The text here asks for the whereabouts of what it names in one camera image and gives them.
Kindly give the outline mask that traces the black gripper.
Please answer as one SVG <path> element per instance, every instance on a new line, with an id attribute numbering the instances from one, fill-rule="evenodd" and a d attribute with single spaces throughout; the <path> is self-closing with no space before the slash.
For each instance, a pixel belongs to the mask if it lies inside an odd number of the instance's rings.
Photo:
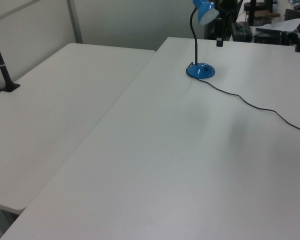
<path id="1" fill-rule="evenodd" d="M 223 47 L 223 40 L 230 39 L 231 1 L 215 0 L 214 9 L 217 11 L 217 17 L 214 25 L 214 35 L 217 38 L 216 46 Z"/>

